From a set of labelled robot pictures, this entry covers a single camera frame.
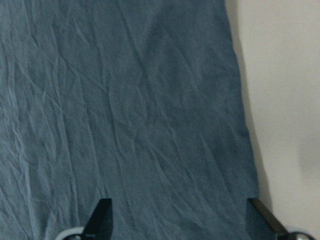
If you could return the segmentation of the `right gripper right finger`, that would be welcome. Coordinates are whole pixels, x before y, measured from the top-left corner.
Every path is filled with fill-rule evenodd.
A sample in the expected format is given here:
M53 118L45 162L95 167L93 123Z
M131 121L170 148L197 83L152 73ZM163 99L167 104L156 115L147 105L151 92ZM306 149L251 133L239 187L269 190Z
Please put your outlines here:
M258 199L246 202L245 230L251 240L287 240L289 232Z

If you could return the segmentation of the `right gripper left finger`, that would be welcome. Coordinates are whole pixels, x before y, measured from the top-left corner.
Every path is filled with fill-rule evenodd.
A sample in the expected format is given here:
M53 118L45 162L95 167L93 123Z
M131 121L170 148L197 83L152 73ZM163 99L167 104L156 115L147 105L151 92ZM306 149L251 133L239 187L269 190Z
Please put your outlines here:
M82 240L110 240L113 233L113 204L111 198L101 198L82 233Z

